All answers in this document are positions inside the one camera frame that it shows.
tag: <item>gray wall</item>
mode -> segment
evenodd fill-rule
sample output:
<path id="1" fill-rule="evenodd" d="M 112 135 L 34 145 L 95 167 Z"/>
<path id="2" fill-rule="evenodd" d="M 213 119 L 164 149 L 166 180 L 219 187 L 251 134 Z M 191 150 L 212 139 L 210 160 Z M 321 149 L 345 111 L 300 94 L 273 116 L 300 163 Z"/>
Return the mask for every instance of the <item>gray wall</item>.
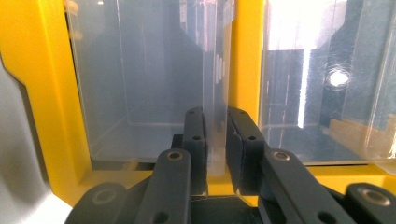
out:
<path id="1" fill-rule="evenodd" d="M 26 89 L 0 58 L 0 223 L 64 223 L 70 209 L 50 191 Z"/>

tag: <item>clear acrylic wall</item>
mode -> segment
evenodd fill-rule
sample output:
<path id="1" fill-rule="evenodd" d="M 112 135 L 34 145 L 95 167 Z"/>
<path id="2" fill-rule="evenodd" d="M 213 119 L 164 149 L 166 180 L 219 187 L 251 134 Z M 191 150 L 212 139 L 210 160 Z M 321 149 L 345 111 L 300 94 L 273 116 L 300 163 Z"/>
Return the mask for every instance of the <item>clear acrylic wall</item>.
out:
<path id="1" fill-rule="evenodd" d="M 221 173 L 233 1 L 69 0 L 67 12 L 92 158 L 154 162 L 201 106 Z"/>
<path id="2" fill-rule="evenodd" d="M 268 0 L 260 126 L 306 164 L 396 173 L 396 4 Z"/>

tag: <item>yellow frame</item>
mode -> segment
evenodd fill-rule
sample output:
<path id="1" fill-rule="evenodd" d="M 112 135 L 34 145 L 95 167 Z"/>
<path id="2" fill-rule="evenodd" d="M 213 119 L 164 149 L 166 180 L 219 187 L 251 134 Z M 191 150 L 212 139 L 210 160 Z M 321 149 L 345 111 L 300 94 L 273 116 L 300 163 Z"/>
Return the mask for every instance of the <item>yellow frame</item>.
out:
<path id="1" fill-rule="evenodd" d="M 263 1 L 237 1 L 233 24 L 230 105 L 259 116 Z M 150 174 L 93 171 L 84 131 L 62 0 L 1 0 L 0 50 L 8 72 L 26 86 L 55 195 L 74 205 L 90 187 L 105 182 L 132 186 Z M 312 167 L 330 188 L 343 192 L 369 182 L 396 193 L 396 177 L 373 165 Z M 232 193 L 230 178 L 209 178 L 209 191 Z"/>

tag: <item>transparent plastic panel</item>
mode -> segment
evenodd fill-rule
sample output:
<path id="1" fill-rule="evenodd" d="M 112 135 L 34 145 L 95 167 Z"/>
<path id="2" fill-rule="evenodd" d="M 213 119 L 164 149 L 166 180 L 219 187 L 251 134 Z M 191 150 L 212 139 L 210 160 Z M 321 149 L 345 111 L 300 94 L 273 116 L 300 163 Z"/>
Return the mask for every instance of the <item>transparent plastic panel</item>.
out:
<path id="1" fill-rule="evenodd" d="M 269 0 L 260 126 L 306 164 L 396 172 L 396 4 Z"/>
<path id="2" fill-rule="evenodd" d="M 209 167 L 222 172 L 233 1 L 66 5 L 92 158 L 154 162 L 201 106 Z"/>

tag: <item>white surface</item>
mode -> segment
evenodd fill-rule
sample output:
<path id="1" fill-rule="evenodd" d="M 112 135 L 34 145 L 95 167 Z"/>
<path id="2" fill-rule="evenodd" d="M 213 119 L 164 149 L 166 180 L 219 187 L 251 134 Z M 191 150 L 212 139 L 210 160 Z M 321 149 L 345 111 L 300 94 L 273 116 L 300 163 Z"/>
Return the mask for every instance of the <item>white surface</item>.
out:
<path id="1" fill-rule="evenodd" d="M 270 0 L 268 49 L 318 49 L 343 24 L 347 0 Z"/>

